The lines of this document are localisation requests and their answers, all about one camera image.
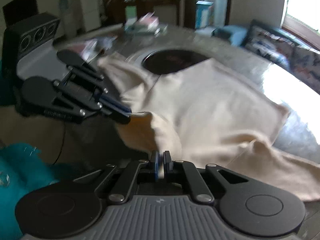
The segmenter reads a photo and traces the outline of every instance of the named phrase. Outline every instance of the logo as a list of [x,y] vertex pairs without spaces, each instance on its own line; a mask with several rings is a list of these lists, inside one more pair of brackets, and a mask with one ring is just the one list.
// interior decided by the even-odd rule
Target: logo
[[158,202],[159,204],[161,204],[161,202],[165,202],[165,200],[163,198],[159,198],[158,200],[156,200],[156,202]]

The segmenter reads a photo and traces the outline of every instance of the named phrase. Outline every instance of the box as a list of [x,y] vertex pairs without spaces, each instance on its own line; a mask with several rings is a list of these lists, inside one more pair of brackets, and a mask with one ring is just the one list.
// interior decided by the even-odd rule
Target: box
[[213,22],[213,2],[198,1],[196,4],[195,28],[204,28]]

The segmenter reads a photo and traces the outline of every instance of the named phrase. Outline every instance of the beige towel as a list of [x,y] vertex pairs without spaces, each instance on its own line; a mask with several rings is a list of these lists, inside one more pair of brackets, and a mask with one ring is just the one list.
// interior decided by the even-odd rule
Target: beige towel
[[119,55],[98,66],[132,108],[132,121],[117,126],[127,146],[149,154],[169,150],[173,160],[199,168],[215,163],[303,201],[320,199],[320,166],[271,146],[287,109],[215,59],[161,76]]

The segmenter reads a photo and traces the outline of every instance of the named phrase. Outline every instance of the patterned cushion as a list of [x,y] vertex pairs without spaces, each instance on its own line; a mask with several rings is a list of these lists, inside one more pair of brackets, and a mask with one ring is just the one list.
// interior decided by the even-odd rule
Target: patterned cushion
[[294,43],[290,40],[280,36],[273,35],[270,32],[257,26],[252,27],[251,37],[256,37],[260,40],[269,41],[271,44],[274,44],[278,53],[285,55],[289,61],[291,60]]
[[291,60],[291,69],[296,78],[320,93],[320,52],[296,46]]
[[260,27],[252,26],[245,48],[290,71],[294,44],[288,39],[273,35]]
[[287,57],[281,53],[278,53],[274,44],[270,43],[269,41],[252,38],[245,45],[245,48],[281,66],[285,70],[290,71],[290,62]]

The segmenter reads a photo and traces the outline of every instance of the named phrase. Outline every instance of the speaker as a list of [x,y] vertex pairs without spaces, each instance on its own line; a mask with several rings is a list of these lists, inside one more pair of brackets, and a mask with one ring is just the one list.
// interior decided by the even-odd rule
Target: speaker
[[13,86],[20,88],[23,79],[17,75],[18,62],[30,52],[53,41],[60,19],[41,13],[9,26],[4,31],[2,49],[2,75]]

